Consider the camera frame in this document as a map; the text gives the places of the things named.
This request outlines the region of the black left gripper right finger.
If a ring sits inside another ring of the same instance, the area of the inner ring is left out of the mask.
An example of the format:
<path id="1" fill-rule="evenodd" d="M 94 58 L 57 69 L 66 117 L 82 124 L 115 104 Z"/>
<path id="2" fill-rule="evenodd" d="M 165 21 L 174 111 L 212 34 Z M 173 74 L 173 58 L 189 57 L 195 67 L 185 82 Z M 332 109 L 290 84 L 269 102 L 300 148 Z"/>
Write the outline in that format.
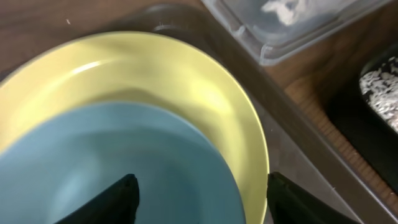
<path id="1" fill-rule="evenodd" d="M 279 172 L 268 175 L 267 201 L 275 224 L 359 224 Z"/>

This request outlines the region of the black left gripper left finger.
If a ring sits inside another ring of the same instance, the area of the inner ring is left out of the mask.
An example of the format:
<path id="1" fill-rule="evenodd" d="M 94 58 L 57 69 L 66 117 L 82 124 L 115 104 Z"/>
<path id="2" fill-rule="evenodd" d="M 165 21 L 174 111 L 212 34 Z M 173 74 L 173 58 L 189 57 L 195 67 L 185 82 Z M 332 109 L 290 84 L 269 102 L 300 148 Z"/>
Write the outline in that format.
<path id="1" fill-rule="evenodd" d="M 139 206 L 139 184 L 125 175 L 57 224 L 134 224 Z"/>

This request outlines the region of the light blue bowl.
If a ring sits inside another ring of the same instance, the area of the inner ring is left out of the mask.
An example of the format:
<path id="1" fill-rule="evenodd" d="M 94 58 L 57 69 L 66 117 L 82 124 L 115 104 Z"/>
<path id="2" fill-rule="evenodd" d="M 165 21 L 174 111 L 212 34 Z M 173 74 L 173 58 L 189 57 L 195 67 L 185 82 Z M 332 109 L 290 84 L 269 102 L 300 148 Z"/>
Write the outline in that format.
<path id="1" fill-rule="evenodd" d="M 125 175 L 134 223 L 244 223 L 236 181 L 194 125 L 141 103 L 98 103 L 38 125 L 1 154 L 1 222 L 57 223 Z"/>

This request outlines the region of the yellow plate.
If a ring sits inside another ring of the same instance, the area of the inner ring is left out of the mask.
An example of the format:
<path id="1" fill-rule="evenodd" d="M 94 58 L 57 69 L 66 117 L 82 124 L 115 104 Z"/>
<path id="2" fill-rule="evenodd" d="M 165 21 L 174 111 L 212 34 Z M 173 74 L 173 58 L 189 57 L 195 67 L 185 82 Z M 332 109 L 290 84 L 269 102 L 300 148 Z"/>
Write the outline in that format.
<path id="1" fill-rule="evenodd" d="M 215 59 L 164 35 L 89 35 L 22 64 L 1 82 L 1 148 L 48 118 L 100 101 L 148 103 L 191 122 L 228 163 L 246 221 L 264 221 L 269 156 L 252 101 Z"/>

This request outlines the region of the clear plastic wrap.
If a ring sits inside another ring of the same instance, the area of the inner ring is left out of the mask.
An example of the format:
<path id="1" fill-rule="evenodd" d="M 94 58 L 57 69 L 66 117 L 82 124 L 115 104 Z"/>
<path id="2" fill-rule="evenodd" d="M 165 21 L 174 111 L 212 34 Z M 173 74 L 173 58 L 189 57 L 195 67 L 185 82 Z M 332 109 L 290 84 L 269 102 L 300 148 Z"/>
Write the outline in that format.
<path id="1" fill-rule="evenodd" d="M 306 20 L 311 8 L 308 0 L 272 0 L 261 6 L 261 11 L 273 12 L 283 25 L 292 26 Z"/>

